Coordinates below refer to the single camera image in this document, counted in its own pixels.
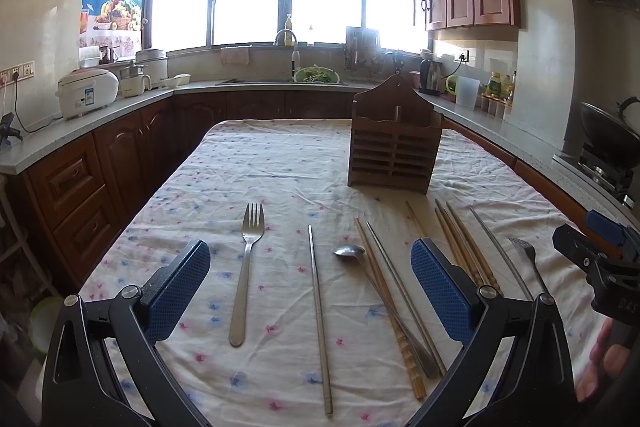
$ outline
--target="kitchen counter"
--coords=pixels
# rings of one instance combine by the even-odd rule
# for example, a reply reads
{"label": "kitchen counter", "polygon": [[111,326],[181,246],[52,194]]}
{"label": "kitchen counter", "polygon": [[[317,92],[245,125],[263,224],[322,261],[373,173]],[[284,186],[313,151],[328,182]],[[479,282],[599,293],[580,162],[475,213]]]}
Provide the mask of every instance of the kitchen counter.
{"label": "kitchen counter", "polygon": [[[193,82],[175,89],[166,88],[145,91],[141,96],[118,99],[110,106],[95,110],[81,118],[55,121],[41,131],[25,135],[23,142],[12,138],[11,148],[0,152],[0,172],[4,174],[19,174],[47,154],[79,136],[91,132],[111,120],[169,96],[237,90],[336,90],[341,92],[361,92],[377,85],[378,82],[366,80],[337,85],[295,84],[293,82],[228,83],[225,80],[214,80]],[[433,103],[436,111],[445,117],[502,147],[543,176],[546,176],[584,208],[588,210],[594,208],[625,225],[632,225],[640,229],[640,224],[635,217],[626,208],[621,208],[621,204],[612,203],[598,194],[592,187],[577,180],[570,172],[562,171],[561,168],[558,168],[558,165],[554,164],[553,158],[554,155],[559,155],[561,151],[552,145],[507,121],[495,118],[479,110],[460,107],[438,96],[427,94],[420,94],[420,96]]]}

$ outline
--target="table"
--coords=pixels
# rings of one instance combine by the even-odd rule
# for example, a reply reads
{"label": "table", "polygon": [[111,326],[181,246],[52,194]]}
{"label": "table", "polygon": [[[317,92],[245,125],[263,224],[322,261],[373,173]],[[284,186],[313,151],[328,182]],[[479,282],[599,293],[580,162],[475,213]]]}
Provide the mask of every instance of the table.
{"label": "table", "polygon": [[[400,427],[420,407],[414,398],[385,308],[363,274],[332,255],[359,243],[353,218],[369,220],[393,258],[447,366],[461,344],[447,336],[411,272],[418,237],[409,200],[430,237],[452,260],[435,218],[434,198],[458,210],[505,295],[524,298],[513,276],[466,209],[475,206],[539,293],[532,269],[507,237],[536,247],[538,265],[559,303],[575,373],[603,321],[590,309],[583,273],[555,252],[551,237],[566,218],[505,164],[444,130],[427,196],[380,187],[347,187],[349,120],[228,121],[203,142],[145,205],[84,287],[84,299],[111,298],[142,285],[190,239],[203,239],[211,267],[167,341],[156,346],[204,416],[220,426],[363,425]],[[252,254],[247,333],[238,349],[228,325],[241,266],[247,203],[264,206],[266,231]],[[314,229],[324,308],[334,416],[324,416],[306,227]],[[393,287],[402,316],[410,316]],[[108,347],[132,406],[146,408],[115,341]],[[503,341],[472,409],[497,382],[510,342]],[[428,389],[437,382],[430,381]]]}

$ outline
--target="fork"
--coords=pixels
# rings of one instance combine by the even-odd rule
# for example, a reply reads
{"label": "fork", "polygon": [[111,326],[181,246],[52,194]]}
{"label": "fork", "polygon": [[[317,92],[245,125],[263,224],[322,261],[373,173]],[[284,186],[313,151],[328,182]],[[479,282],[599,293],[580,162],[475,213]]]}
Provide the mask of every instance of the fork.
{"label": "fork", "polygon": [[520,253],[524,253],[524,255],[529,258],[531,266],[533,266],[533,271],[536,272],[538,282],[540,283],[540,286],[542,286],[542,290],[544,293],[551,295],[551,293],[549,293],[549,288],[546,287],[546,284],[542,279],[542,275],[540,275],[540,272],[538,271],[538,266],[536,266],[536,249],[533,248],[533,245],[529,241],[524,241],[524,239],[518,239],[517,237],[510,237],[509,241],[513,243],[513,246],[516,247]]}
{"label": "fork", "polygon": [[244,211],[242,221],[242,237],[244,237],[244,257],[238,278],[238,288],[236,289],[236,299],[234,309],[231,313],[231,325],[229,327],[229,343],[234,347],[242,346],[244,343],[246,329],[246,301],[249,288],[249,259],[251,258],[251,248],[264,233],[264,212],[260,204],[260,216],[258,217],[258,204],[250,203]]}

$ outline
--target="wok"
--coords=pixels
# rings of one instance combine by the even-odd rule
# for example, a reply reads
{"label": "wok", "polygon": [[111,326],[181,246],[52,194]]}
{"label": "wok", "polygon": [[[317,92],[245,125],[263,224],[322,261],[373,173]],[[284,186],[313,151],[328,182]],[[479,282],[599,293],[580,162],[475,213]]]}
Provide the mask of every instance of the wok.
{"label": "wok", "polygon": [[614,167],[632,169],[640,164],[640,136],[625,123],[623,116],[623,111],[636,102],[640,100],[634,96],[626,99],[617,116],[582,102],[580,119],[584,133],[602,159]]}

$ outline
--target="person's hand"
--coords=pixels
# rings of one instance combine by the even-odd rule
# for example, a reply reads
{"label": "person's hand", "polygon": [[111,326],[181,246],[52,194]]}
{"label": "person's hand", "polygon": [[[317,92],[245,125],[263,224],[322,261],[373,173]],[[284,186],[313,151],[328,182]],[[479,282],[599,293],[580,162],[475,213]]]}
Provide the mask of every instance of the person's hand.
{"label": "person's hand", "polygon": [[622,368],[625,367],[626,359],[628,359],[630,353],[629,349],[620,346],[620,344],[612,344],[609,349],[606,349],[612,324],[613,319],[608,318],[602,325],[596,343],[591,348],[590,361],[575,386],[575,394],[580,402],[590,397],[598,388],[598,366],[600,362],[602,362],[604,370],[611,378],[619,377]]}

